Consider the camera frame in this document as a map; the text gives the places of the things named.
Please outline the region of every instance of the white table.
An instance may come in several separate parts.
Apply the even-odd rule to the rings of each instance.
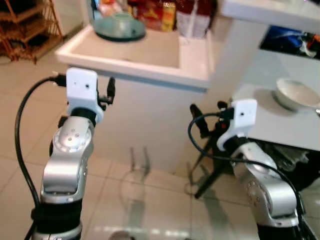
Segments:
[[[258,102],[256,123],[249,137],[267,142],[320,151],[320,117],[314,110],[292,112],[280,106],[272,91],[280,78],[306,84],[320,94],[320,61],[259,50],[234,100]]]
[[[232,18],[223,50],[215,58],[210,89],[213,102],[239,87],[270,25],[320,34],[320,7],[303,0],[220,0],[220,14]],[[213,25],[212,46],[221,34]]]

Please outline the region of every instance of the white countertop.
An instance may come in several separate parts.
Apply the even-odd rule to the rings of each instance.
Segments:
[[[208,88],[210,73],[213,71],[209,63],[211,56],[211,35],[205,39],[185,39],[179,37],[179,67],[166,67],[126,60],[98,57],[92,54],[76,54],[73,50],[82,42],[88,41],[88,35],[94,31],[91,25],[86,26],[77,35],[60,47],[56,52],[59,61],[95,70],[121,73],[130,76],[148,78],[192,87]]]
[[[320,151],[320,117],[314,110],[294,113],[272,97],[279,78],[300,81],[320,94],[320,61],[259,50],[233,99],[258,101],[255,126],[249,137]]]
[[[320,6],[308,0],[220,0],[222,15],[320,34]]]

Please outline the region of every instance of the wooden rack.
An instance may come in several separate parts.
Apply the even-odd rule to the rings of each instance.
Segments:
[[[8,11],[0,10],[0,40],[6,55],[11,60],[22,58],[35,64],[62,40],[53,2],[34,0],[32,7],[15,13],[10,0],[4,1]]]

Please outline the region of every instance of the beige floor tile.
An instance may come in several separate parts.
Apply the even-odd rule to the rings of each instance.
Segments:
[[[148,170],[147,168],[139,167],[135,167],[134,171],[131,169],[131,164],[113,161],[108,177],[138,184],[143,183],[147,186],[163,188],[181,193],[185,192],[185,187],[188,184],[187,178],[175,176],[161,170]]]
[[[40,189],[43,167],[27,164],[36,188]],[[24,239],[32,220],[34,207],[31,193],[20,170],[0,194],[0,239]]]
[[[212,173],[213,166],[211,162],[212,160],[206,159],[204,161],[205,165],[200,165],[193,172],[192,178],[195,183],[194,186],[192,186],[193,194],[196,193],[199,186]],[[244,188],[233,175],[232,169],[230,168],[228,171],[229,172],[222,173],[202,197],[249,205]]]
[[[3,64],[0,67],[0,76],[5,76],[5,79],[1,81],[0,93],[23,96],[34,83],[52,76],[52,71],[65,73],[68,66],[55,58],[55,49],[40,58],[36,65],[23,59]],[[33,93],[33,97],[55,103],[67,103],[66,89],[52,83],[40,86]]]
[[[129,231],[137,240],[184,240],[191,200],[183,193],[107,179],[84,239],[108,239]]]
[[[35,146],[25,158],[27,163],[46,165],[49,160],[49,146],[51,140],[58,130],[58,122],[61,116],[53,120],[44,134],[37,140]]]
[[[192,240],[258,240],[247,206],[204,198],[192,199]]]
[[[320,239],[320,218],[305,217],[314,234]]]
[[[320,188],[317,190],[305,189],[301,193],[306,216],[320,219]]]
[[[39,190],[44,167],[26,164],[31,178]],[[91,220],[105,179],[88,175],[82,203],[83,233]],[[34,207],[29,188],[21,171],[17,171],[0,194],[0,239],[23,239],[30,224],[31,209]]]
[[[18,162],[13,159],[0,157],[0,193],[18,169]]]
[[[82,234],[85,235],[88,230],[90,221],[94,215],[94,210],[97,207],[101,192],[103,190],[105,179],[98,176],[88,175],[85,185],[85,193],[82,202]]]
[[[14,145],[14,126],[16,114],[22,97],[0,94],[0,111],[5,114],[0,124],[0,155],[16,158]],[[51,122],[60,114],[62,104],[48,103],[30,99],[23,110],[20,141],[24,156],[27,156]]]
[[[105,178],[110,171],[111,165],[111,160],[96,156],[95,150],[93,150],[93,154],[88,160],[88,173],[93,176]]]

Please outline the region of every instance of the black table leg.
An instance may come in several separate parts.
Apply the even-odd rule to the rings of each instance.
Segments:
[[[213,141],[215,141],[215,139],[210,136],[208,141],[206,142],[203,151],[205,151],[206,153],[212,148],[213,146]],[[196,163],[194,164],[192,170],[190,171],[189,177],[190,179],[192,179],[192,173],[194,172],[194,170],[196,169],[196,167],[199,165],[199,163],[201,162],[201,160],[204,158],[204,154],[201,153],[200,156],[198,157],[198,159],[196,160]]]
[[[215,167],[213,173],[205,180],[205,182],[200,186],[198,191],[195,193],[194,197],[199,199],[202,194],[210,188],[214,181],[220,176],[225,167],[229,164],[227,161],[219,161],[218,166]]]

